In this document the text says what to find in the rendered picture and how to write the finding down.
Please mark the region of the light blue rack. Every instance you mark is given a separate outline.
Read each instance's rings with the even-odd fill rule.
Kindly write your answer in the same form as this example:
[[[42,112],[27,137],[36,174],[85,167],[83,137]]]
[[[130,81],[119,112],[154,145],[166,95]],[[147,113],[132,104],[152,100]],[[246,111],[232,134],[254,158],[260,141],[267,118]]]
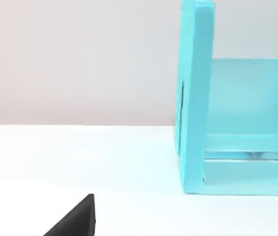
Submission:
[[[278,58],[213,58],[214,0],[181,0],[175,149],[182,189],[278,195]]]

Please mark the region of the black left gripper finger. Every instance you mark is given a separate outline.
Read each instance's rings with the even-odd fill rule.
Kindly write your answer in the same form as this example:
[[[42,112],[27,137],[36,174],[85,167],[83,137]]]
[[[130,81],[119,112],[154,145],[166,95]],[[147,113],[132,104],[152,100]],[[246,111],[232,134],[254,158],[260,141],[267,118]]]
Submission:
[[[95,196],[88,194],[43,236],[95,236]]]

